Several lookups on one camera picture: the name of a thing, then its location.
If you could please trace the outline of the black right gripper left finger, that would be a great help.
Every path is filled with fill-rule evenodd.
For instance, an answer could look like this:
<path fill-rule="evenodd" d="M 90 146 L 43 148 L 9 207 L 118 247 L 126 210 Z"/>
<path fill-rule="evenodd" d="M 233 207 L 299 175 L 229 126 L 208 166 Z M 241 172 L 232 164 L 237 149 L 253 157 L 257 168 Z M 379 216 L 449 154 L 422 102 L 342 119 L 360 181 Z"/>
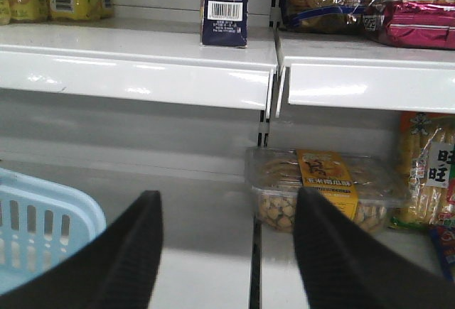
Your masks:
<path fill-rule="evenodd" d="M 1 295 L 1 307 L 148 308 L 162 249 L 161 194 L 146 190 L 77 253 Z"/>

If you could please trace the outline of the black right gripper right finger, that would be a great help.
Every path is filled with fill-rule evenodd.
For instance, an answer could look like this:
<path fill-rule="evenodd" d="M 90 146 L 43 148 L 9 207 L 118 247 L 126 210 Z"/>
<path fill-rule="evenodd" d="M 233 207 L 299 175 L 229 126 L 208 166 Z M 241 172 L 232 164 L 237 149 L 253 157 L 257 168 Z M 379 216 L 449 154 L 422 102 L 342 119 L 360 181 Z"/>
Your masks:
<path fill-rule="evenodd" d="M 296 197 L 296 263 L 310 308 L 453 308 L 454 284 L 362 230 L 314 188 Z"/>

